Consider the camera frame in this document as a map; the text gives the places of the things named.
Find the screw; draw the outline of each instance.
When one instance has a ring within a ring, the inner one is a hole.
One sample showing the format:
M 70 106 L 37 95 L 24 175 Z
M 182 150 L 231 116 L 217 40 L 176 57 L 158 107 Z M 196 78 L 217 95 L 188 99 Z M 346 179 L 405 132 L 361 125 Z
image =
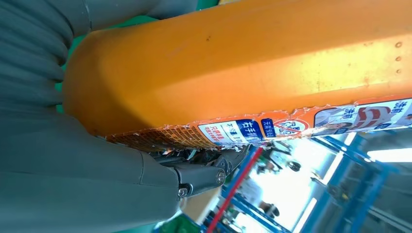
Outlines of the screw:
M 224 182 L 225 179 L 226 179 L 225 173 L 222 172 L 222 171 L 220 171 L 220 172 L 218 173 L 218 175 L 217 175 L 218 183 Z
M 187 194 L 188 194 L 188 189 L 187 188 L 179 188 L 179 193 L 178 193 L 179 197 L 184 197 Z

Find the prohibition sign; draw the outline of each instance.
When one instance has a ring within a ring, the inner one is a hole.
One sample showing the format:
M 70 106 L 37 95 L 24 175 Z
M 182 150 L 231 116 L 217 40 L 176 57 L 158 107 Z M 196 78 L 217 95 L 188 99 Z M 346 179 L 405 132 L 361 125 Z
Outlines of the prohibition sign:
M 297 135 L 302 131 L 309 128 L 309 124 L 300 119 L 284 119 L 276 121 L 273 126 L 275 127 L 276 135 Z

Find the sticker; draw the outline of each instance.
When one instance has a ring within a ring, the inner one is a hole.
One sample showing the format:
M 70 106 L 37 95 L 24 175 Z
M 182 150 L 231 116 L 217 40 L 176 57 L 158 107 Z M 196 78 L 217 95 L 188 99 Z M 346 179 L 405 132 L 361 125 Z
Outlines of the sticker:
M 276 137 L 275 128 L 273 126 L 273 121 L 270 118 L 263 119 L 261 121 L 263 131 L 266 137 Z
M 263 140 L 259 124 L 250 119 L 199 125 L 199 130 L 214 144 L 248 144 Z
M 309 124 L 300 119 L 284 119 L 274 123 L 275 134 L 289 136 L 297 135 L 309 128 Z
M 165 125 L 106 136 L 138 150 L 216 148 L 272 140 L 412 127 L 412 94 L 357 101 L 351 105 L 272 111 Z
M 315 115 L 313 136 L 384 130 L 412 123 L 412 100 L 342 106 Z

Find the bright light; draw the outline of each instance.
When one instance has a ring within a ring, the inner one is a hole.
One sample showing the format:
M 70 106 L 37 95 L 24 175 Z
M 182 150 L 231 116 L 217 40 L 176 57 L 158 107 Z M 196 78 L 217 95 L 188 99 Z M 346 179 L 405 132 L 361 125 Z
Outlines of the bright light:
M 375 150 L 368 152 L 371 160 L 384 163 L 412 163 L 412 148 Z
M 355 139 L 355 136 L 356 136 L 355 132 L 348 134 L 348 136 L 346 137 L 344 141 L 345 145 L 349 146 L 352 143 L 353 139 Z
M 299 222 L 297 223 L 295 229 L 293 230 L 293 233 L 299 233 L 302 228 L 303 225 L 306 223 L 306 220 L 308 219 L 310 213 L 312 212 L 313 208 L 315 207 L 315 204 L 317 202 L 317 199 L 312 198 L 312 200 L 310 200 L 308 206 L 306 207 L 305 211 L 303 212 L 302 216 L 300 217 Z
M 350 146 L 350 144 L 352 143 L 355 136 L 356 136 L 356 133 L 348 134 L 348 136 L 346 137 L 346 139 L 344 141 L 345 145 Z M 327 185 L 327 183 L 329 183 L 330 179 L 332 178 L 333 174 L 335 173 L 335 170 L 338 168 L 339 163 L 341 162 L 342 159 L 343 159 L 343 151 L 340 151 L 340 152 L 338 152 L 338 154 L 336 154 L 335 159 L 333 160 L 333 162 L 330 165 L 329 169 L 327 170 L 325 176 L 321 180 L 321 182 L 324 185 Z

